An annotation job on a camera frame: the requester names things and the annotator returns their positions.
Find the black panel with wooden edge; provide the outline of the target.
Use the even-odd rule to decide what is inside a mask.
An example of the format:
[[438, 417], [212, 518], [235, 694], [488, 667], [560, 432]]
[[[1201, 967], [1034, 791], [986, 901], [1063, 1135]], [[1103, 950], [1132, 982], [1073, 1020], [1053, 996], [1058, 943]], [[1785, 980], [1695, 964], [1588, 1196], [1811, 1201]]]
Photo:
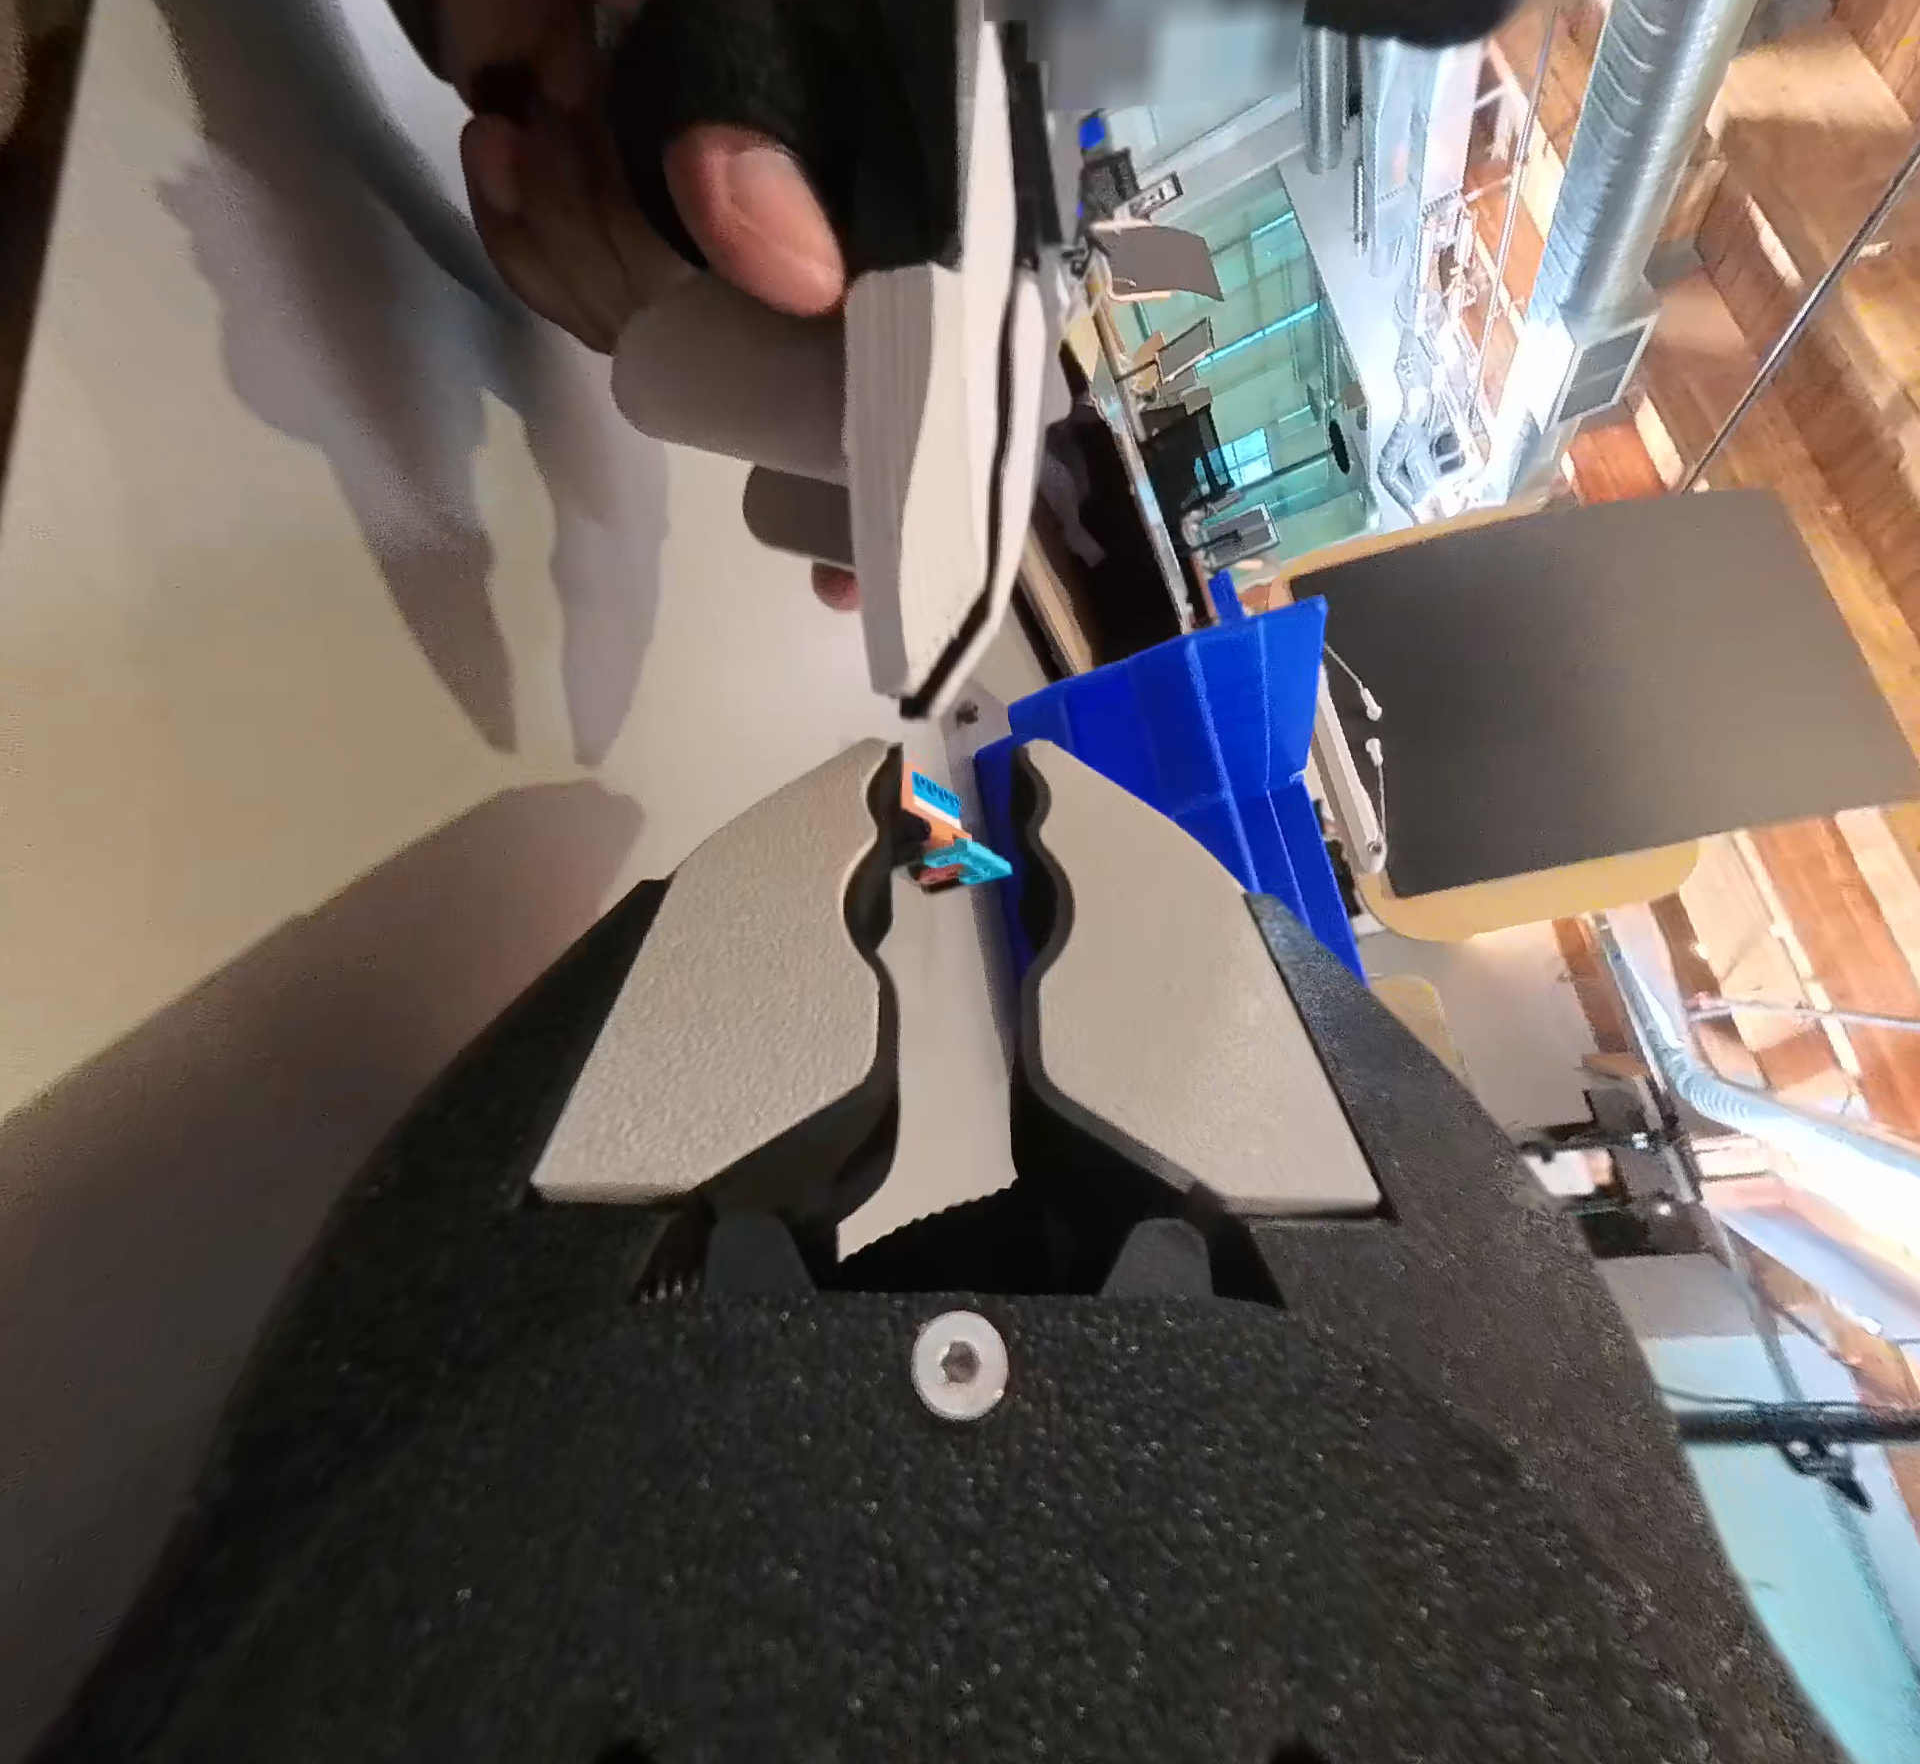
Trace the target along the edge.
[[1915, 748], [1781, 495], [1500, 510], [1299, 557], [1314, 753], [1366, 912], [1462, 942], [1666, 896], [1704, 839], [1915, 802]]

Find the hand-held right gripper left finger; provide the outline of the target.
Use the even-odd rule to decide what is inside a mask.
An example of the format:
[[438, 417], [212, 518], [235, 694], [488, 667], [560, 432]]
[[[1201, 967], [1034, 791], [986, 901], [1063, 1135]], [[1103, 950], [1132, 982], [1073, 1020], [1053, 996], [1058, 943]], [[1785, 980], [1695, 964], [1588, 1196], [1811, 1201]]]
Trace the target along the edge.
[[900, 743], [864, 738], [668, 878], [531, 1185], [565, 1205], [780, 1220], [813, 1261], [900, 1140]]

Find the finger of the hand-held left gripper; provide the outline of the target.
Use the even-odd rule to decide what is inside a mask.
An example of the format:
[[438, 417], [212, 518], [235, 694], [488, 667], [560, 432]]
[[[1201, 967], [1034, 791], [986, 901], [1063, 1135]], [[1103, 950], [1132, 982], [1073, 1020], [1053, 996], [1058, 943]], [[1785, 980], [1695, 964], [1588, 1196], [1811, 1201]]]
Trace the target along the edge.
[[1058, 264], [932, 275], [932, 361], [900, 523], [900, 713], [944, 713], [1011, 602], [1063, 400]]
[[972, 107], [956, 264], [859, 274], [844, 305], [844, 474], [874, 690], [947, 705], [1011, 599], [1043, 440], [1043, 239], [1016, 112]]

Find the person's left hand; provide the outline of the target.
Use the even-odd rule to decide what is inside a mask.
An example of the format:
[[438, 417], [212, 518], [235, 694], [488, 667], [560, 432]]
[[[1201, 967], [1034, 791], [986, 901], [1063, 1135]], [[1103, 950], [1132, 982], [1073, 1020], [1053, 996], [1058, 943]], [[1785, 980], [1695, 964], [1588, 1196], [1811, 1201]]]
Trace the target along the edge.
[[599, 23], [640, 2], [435, 0], [484, 250], [529, 311], [597, 356], [692, 274], [638, 210], [606, 125]]

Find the silver ventilation duct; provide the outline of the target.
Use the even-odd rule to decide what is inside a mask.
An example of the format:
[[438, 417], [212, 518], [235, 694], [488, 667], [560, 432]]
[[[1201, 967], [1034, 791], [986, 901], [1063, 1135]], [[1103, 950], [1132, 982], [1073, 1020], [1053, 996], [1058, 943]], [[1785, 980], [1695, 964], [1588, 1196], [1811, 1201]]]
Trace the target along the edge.
[[1578, 424], [1611, 408], [1657, 315], [1647, 275], [1758, 0], [1609, 0], [1481, 474], [1535, 497]]
[[1598, 912], [1588, 923], [1635, 1043], [1678, 1107], [1766, 1148], [1773, 1161], [1784, 1160], [1793, 1190], [1848, 1220], [1874, 1257], [1913, 1276], [1915, 1143], [1874, 1121], [1793, 1104], [1717, 1074], [1682, 1024], [1680, 1009], [1619, 943], [1609, 917]]

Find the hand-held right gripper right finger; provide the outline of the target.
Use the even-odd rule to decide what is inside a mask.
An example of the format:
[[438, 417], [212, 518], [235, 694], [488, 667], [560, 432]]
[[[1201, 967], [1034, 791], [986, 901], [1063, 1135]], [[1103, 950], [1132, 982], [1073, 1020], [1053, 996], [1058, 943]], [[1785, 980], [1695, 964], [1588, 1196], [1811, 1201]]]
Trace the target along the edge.
[[1034, 955], [1020, 1071], [1070, 1148], [1240, 1220], [1363, 1220], [1380, 1182], [1238, 878], [1058, 743], [1016, 749]]

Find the blue plastic bin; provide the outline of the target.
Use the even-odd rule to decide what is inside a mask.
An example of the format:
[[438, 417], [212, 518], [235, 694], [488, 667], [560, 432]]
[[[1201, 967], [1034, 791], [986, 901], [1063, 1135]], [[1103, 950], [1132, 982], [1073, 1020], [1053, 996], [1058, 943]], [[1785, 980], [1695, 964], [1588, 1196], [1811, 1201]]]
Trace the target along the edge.
[[1327, 602], [1307, 598], [1153, 643], [1016, 699], [972, 756], [986, 843], [1011, 865], [999, 910], [1014, 971], [1020, 922], [1014, 749], [1056, 743], [1206, 848], [1240, 888], [1275, 898], [1353, 977], [1363, 966], [1320, 827], [1310, 762]]

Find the teal toy brick red cross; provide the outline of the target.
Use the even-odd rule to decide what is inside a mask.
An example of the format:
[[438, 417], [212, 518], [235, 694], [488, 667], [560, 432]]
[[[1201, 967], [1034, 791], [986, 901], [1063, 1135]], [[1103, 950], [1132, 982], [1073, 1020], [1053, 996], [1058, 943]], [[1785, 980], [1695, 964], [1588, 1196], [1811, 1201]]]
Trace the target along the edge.
[[998, 888], [1014, 875], [1007, 860], [972, 836], [960, 795], [913, 763], [900, 772], [889, 862], [925, 896]]

